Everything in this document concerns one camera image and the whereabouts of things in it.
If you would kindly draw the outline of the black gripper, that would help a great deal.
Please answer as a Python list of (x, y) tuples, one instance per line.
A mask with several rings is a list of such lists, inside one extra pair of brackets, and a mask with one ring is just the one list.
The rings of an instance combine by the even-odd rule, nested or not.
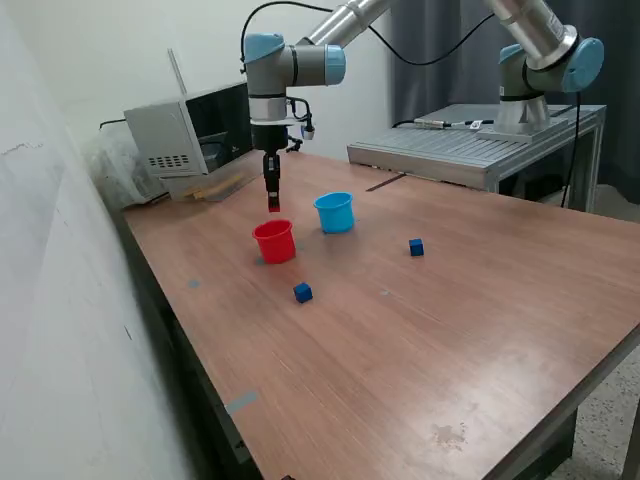
[(255, 150), (264, 151), (263, 175), (268, 192), (268, 209), (280, 210), (280, 157), (277, 152), (286, 149), (289, 143), (286, 125), (251, 125), (252, 143)]

